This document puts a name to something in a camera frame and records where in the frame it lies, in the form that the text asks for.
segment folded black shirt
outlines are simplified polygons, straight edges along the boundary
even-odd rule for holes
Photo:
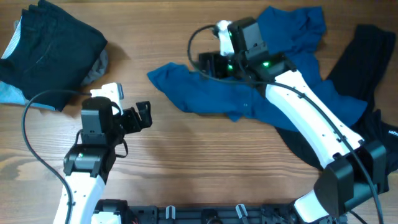
[[[0,60],[0,80],[26,99],[45,90],[76,90],[107,44],[103,34],[44,1],[22,10],[16,49]],[[36,103],[63,110],[72,96],[54,93]]]

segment black garment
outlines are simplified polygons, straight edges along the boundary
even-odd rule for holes
[[[22,10],[21,38],[0,60],[0,80],[22,90],[26,99],[45,90],[76,90],[107,44],[102,33],[59,7],[40,0]],[[72,96],[53,94],[36,103],[63,110]]]
[[[379,140],[387,150],[386,175],[398,168],[398,128],[381,121],[381,112],[374,109],[374,90],[383,77],[396,35],[373,25],[358,25],[354,39],[329,74],[328,78],[341,95],[348,95],[368,102],[362,117],[351,127],[365,141]],[[322,169],[317,155],[298,132],[276,128],[292,152],[307,164]],[[386,177],[385,191],[388,191]]]

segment blue cloth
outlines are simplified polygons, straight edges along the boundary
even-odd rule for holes
[[[345,125],[354,124],[367,103],[350,96],[340,96],[331,81],[322,81],[318,60],[313,54],[326,30],[322,9],[310,7],[285,12],[268,7],[257,21],[270,53],[285,52],[314,94]],[[186,66],[174,63],[147,75],[155,87],[184,112],[226,113],[233,121],[245,116],[279,128],[298,131],[285,114],[247,85],[204,80],[199,73],[190,72]]]

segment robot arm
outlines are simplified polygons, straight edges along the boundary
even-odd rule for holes
[[[103,85],[91,93],[93,97],[82,104],[81,144],[74,145],[63,161],[65,180],[73,194],[70,223],[96,223],[105,218],[112,221],[107,223],[121,223],[124,214],[101,212],[100,217],[93,214],[116,158],[125,157],[117,155],[115,147],[123,143],[128,153],[124,135],[152,125],[150,103],[137,103],[138,113],[134,108],[119,111],[123,91],[117,83]],[[68,196],[63,187],[53,223],[64,223],[67,210]]]
[[[269,55],[267,45],[262,41],[257,22],[253,18],[219,22],[218,25],[220,33],[214,33],[220,37],[221,56],[227,59],[220,62],[227,62],[225,67],[235,63],[235,67],[239,64],[239,67],[252,71],[229,71],[228,74],[252,80],[253,83],[248,84],[286,114],[310,143],[324,168],[313,190],[292,202],[289,222],[313,223],[329,215],[339,217],[371,198],[369,185],[352,152],[344,144],[345,141],[356,150],[358,157],[366,165],[377,192],[380,193],[383,189],[386,166],[384,147],[378,142],[365,144],[360,135],[346,127],[317,98],[292,62],[283,54]],[[280,85],[262,84],[271,82]],[[288,86],[301,94],[282,86]],[[70,223],[125,223],[126,217],[131,216],[128,212],[115,212],[117,205],[107,207],[97,204],[109,171],[118,156],[114,147],[121,143],[126,147],[123,140],[125,134],[138,132],[152,124],[149,102],[137,104],[139,115],[134,108],[120,113],[116,110],[117,107],[120,108],[118,100],[121,99],[117,87],[118,85],[112,85],[104,90],[94,91],[93,94],[97,97],[83,102],[82,144],[73,146],[64,160],[65,179],[73,192]],[[310,99],[313,105],[303,96]],[[320,108],[324,115],[316,110],[314,105]],[[334,124],[336,129],[333,129],[330,123]],[[62,223],[65,220],[67,208],[68,199],[64,188],[54,223]]]
[[[360,135],[345,126],[309,89],[284,54],[270,55],[256,20],[245,18],[230,23],[229,38],[220,26],[225,23],[219,22],[215,30],[220,31],[220,42],[224,42],[221,46],[232,45],[233,52],[226,60],[219,60],[228,63],[221,66],[239,65],[240,70],[230,75],[246,80],[276,105],[303,134],[324,168],[314,189],[293,202],[292,213],[297,218],[291,217],[291,223],[312,223],[329,215],[339,217],[371,198],[371,188],[358,158],[365,164],[365,172],[369,173],[376,192],[381,193],[386,165],[386,150],[381,143],[365,144]]]

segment clothing pile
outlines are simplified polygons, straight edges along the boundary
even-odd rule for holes
[[[76,90],[104,75],[103,34],[40,0],[22,17],[0,59],[0,103],[26,104],[45,90]],[[39,98],[34,106],[62,111],[70,95]]]
[[[381,121],[373,112],[374,90],[382,79],[394,49],[396,35],[373,25],[358,25],[354,39],[326,80],[314,56],[326,31],[320,7],[285,12],[268,7],[257,19],[269,53],[283,52],[322,102],[366,141],[379,140],[387,149],[386,175],[398,168],[398,127]],[[226,113],[258,119],[275,126],[286,145],[306,163],[321,169],[305,138],[276,106],[247,85],[206,80],[184,65],[169,63],[148,74],[180,110],[189,113]]]

